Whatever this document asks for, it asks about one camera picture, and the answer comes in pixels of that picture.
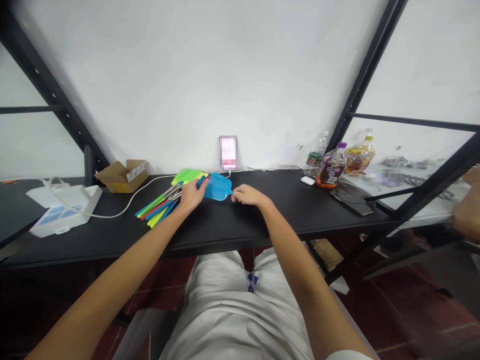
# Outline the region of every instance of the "iced tea bottle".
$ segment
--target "iced tea bottle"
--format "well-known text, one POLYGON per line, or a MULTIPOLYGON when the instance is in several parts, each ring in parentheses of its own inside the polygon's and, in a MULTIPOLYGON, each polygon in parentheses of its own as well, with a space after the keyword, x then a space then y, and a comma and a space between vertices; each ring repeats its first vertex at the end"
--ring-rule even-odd
POLYGON ((346 153, 346 167, 345 174, 350 174, 350 176, 360 176, 363 174, 369 165, 372 159, 375 156, 375 149, 372 145, 373 136, 365 136, 365 141, 363 144, 357 144, 346 153))
POLYGON ((316 184, 325 189, 337 186, 340 175, 347 165, 346 142, 339 142, 336 149, 326 153, 315 176, 316 184))

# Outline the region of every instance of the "blue fly swatter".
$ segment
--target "blue fly swatter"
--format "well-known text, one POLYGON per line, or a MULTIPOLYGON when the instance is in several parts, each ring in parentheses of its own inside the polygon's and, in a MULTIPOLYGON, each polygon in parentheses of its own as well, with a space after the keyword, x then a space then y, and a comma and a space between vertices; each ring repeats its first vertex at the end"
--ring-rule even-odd
MULTIPOLYGON (((200 187, 204 180, 204 177, 198 181, 197 187, 200 187)), ((220 175, 218 172, 214 172, 210 175, 210 180, 208 186, 205 190, 205 198, 214 199, 214 200, 225 200, 228 195, 233 194, 232 191, 232 182, 230 179, 225 176, 220 175)))

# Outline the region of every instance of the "phone screen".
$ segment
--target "phone screen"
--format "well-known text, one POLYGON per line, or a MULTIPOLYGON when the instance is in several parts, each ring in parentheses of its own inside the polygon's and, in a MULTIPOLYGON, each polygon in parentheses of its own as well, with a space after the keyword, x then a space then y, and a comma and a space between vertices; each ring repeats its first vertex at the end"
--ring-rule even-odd
POLYGON ((372 208, 368 206, 362 198, 354 197, 343 190, 332 190, 331 194, 360 214, 368 214, 372 212, 372 208))
POLYGON ((222 170, 237 170, 237 136, 220 136, 220 166, 222 170))

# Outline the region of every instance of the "wrist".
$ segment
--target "wrist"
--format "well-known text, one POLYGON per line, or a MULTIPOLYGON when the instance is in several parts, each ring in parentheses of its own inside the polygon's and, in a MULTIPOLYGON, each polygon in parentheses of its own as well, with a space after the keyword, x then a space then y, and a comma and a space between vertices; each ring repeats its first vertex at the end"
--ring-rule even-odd
POLYGON ((268 211, 270 209, 275 208, 274 202, 269 198, 266 197, 262 199, 258 204, 257 207, 260 209, 261 212, 268 211))
POLYGON ((187 217, 195 209, 195 207, 187 206, 185 204, 180 203, 178 204, 174 212, 178 212, 179 214, 182 214, 183 216, 187 217))

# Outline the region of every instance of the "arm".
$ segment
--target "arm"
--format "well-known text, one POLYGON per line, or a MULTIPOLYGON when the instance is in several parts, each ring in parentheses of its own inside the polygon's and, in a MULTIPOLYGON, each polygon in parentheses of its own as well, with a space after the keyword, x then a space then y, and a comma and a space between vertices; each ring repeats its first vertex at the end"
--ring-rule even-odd
POLYGON ((273 202, 248 185, 233 191, 232 201, 237 199, 258 206, 263 214, 281 269, 305 320, 315 359, 325 359, 339 350, 372 357, 337 305, 312 256, 273 202))
POLYGON ((204 197, 208 180, 183 187, 178 207, 118 258, 78 298, 27 356, 36 359, 90 359, 115 315, 138 289, 180 224, 204 197))
POLYGON ((480 167, 474 167, 463 179, 471 186, 453 209, 453 227, 469 240, 480 243, 480 167))

